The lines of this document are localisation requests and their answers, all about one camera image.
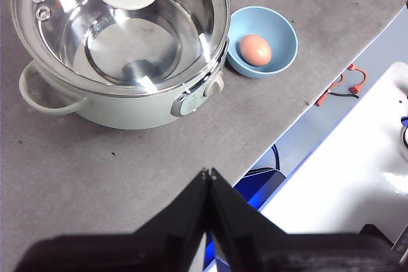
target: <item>white pot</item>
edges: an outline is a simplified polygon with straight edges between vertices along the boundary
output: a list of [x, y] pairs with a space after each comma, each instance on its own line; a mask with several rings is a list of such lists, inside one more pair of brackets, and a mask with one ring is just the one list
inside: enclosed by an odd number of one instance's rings
[[[25, 101], [47, 115], [77, 113], [116, 129], [148, 129], [197, 110], [222, 91], [229, 0], [12, 0], [33, 57]], [[29, 95], [39, 73], [63, 108]]]

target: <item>pot control knob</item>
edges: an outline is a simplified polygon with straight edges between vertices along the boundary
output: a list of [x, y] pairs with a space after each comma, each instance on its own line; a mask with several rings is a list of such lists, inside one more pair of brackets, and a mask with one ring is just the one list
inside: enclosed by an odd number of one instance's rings
[[224, 80], [222, 79], [222, 71], [218, 72], [214, 78], [210, 81], [207, 88], [204, 91], [205, 97], [210, 97], [214, 94], [222, 92], [224, 89]]

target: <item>pot handle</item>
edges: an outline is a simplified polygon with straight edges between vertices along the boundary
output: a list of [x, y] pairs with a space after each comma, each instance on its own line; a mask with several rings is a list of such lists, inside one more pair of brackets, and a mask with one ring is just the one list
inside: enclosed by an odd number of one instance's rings
[[84, 107], [85, 103], [87, 102], [86, 97], [63, 108], [47, 108], [45, 106], [39, 105], [31, 98], [28, 93], [27, 77], [33, 73], [38, 73], [37, 69], [35, 68], [34, 61], [28, 64], [27, 67], [23, 70], [20, 77], [20, 82], [18, 84], [20, 87], [21, 96], [32, 108], [47, 115], [59, 116], [75, 113], [76, 111], [79, 111]]

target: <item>glass lid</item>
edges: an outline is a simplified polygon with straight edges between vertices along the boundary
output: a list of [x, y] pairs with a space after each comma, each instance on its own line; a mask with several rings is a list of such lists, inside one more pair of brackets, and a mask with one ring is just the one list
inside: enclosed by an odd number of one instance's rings
[[205, 74], [222, 52], [229, 0], [13, 0], [34, 59], [80, 89], [155, 94]]

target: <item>pot control panel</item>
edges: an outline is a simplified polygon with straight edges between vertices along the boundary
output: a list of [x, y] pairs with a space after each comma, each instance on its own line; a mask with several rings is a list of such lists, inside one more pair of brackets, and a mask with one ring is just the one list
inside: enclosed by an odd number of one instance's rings
[[223, 89], [222, 71], [218, 71], [215, 75], [206, 76], [174, 101], [171, 114], [176, 117], [187, 116], [203, 105], [211, 95], [221, 92]]

